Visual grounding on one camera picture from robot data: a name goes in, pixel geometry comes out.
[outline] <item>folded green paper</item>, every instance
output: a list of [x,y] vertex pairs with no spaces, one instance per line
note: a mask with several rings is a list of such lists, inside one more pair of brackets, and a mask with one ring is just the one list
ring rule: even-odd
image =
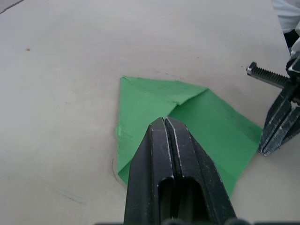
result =
[[127,184],[129,167],[148,125],[170,116],[187,128],[214,161],[231,195],[255,154],[261,128],[206,87],[180,81],[121,78],[118,175]]

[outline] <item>white cloth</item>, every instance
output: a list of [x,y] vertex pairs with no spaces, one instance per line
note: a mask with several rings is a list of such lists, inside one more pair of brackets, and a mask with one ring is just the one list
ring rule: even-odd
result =
[[272,0],[284,33],[296,28],[300,21],[300,0]]

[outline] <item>white table surface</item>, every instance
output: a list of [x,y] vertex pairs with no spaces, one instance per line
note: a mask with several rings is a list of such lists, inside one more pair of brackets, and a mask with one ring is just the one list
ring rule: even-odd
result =
[[[123,220],[116,180],[120,77],[208,86],[263,126],[289,53],[268,0],[25,0],[0,15],[0,221]],[[249,221],[300,220],[299,136],[257,154],[232,196]]]

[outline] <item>green paper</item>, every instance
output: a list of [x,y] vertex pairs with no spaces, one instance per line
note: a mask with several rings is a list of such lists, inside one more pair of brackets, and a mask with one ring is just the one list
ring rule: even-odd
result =
[[184,122],[214,161],[231,195],[255,154],[261,128],[206,87],[180,81],[121,78],[118,175],[127,184],[129,167],[148,125],[158,117]]

